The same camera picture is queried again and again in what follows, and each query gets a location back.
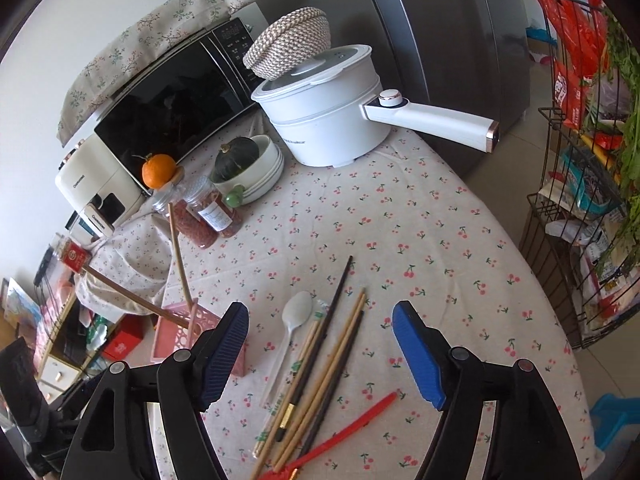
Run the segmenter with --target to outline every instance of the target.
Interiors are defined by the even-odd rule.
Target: woven basket
[[[242,61],[258,77],[273,81],[329,48],[331,35],[324,11],[303,7],[272,23]]]

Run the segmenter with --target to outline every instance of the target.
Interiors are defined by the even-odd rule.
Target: red label
[[[80,272],[82,266],[88,260],[89,253],[82,247],[69,240],[62,253],[62,263],[74,272]]]

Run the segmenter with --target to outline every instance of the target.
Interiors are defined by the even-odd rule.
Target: spoon
[[[267,381],[264,393],[262,394],[262,399],[260,400],[261,406],[264,406],[264,403],[269,399],[271,391],[273,390],[273,385],[276,383],[276,378],[280,374],[280,368],[282,367],[284,356],[287,353],[287,348],[289,347],[293,331],[309,319],[312,309],[313,301],[311,293],[306,290],[297,293],[293,298],[287,301],[287,304],[282,309],[282,322],[284,323],[286,333],[282,343],[280,344],[280,349],[278,350],[273,366],[271,367],[271,372],[269,372],[269,380]]]

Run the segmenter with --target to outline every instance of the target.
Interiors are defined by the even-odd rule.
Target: spoon handle
[[[273,385],[276,383],[276,378],[280,374],[280,368],[282,368],[282,362],[284,361],[284,356],[287,354],[287,348],[289,347],[289,342],[291,341],[291,330],[287,329],[287,333],[280,344],[280,348],[278,349],[278,354],[276,355],[276,359],[273,362],[273,366],[271,367],[271,371],[269,372],[269,380],[267,381],[267,385],[264,387],[264,392],[262,393],[262,397],[260,398],[260,406],[264,406],[265,402],[269,399],[271,395],[271,391],[273,390]]]

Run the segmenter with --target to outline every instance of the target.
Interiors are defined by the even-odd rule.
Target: drawer
[[[40,380],[64,391],[74,383],[78,373],[76,368],[49,355],[42,368]]]
[[[44,395],[44,399],[47,401],[47,404],[51,404],[56,400],[56,397],[62,394],[61,390],[54,388],[50,384],[43,383],[42,381],[38,381],[38,387]]]

